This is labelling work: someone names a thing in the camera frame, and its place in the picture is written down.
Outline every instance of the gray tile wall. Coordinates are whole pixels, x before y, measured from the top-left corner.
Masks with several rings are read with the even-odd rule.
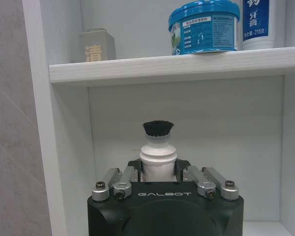
[[[0,236],[50,236],[22,0],[0,0]]]

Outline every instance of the blue container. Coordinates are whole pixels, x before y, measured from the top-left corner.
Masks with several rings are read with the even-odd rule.
[[[239,7],[230,0],[200,0],[169,17],[173,55],[237,50]]]

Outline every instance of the screw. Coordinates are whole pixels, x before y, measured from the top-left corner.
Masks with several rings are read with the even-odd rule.
[[[105,182],[99,181],[96,183],[96,188],[97,189],[104,189],[106,187]]]
[[[213,189],[208,189],[206,191],[206,197],[209,199],[213,199],[215,197],[215,191]]]
[[[125,191],[123,190],[118,190],[115,194],[115,197],[117,198],[117,200],[122,201],[126,196]]]
[[[225,181],[225,187],[234,188],[235,187],[235,182],[231,181],[231,180],[227,180],[227,181]]]

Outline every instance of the white shelf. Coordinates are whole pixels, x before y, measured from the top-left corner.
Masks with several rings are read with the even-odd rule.
[[[280,222],[244,222],[243,236],[292,236]]]
[[[50,65],[52,84],[109,86],[286,75],[295,47]]]

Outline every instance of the gray box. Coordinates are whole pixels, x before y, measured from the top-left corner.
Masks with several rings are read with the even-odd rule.
[[[82,62],[115,60],[115,39],[103,28],[93,27],[79,35]]]

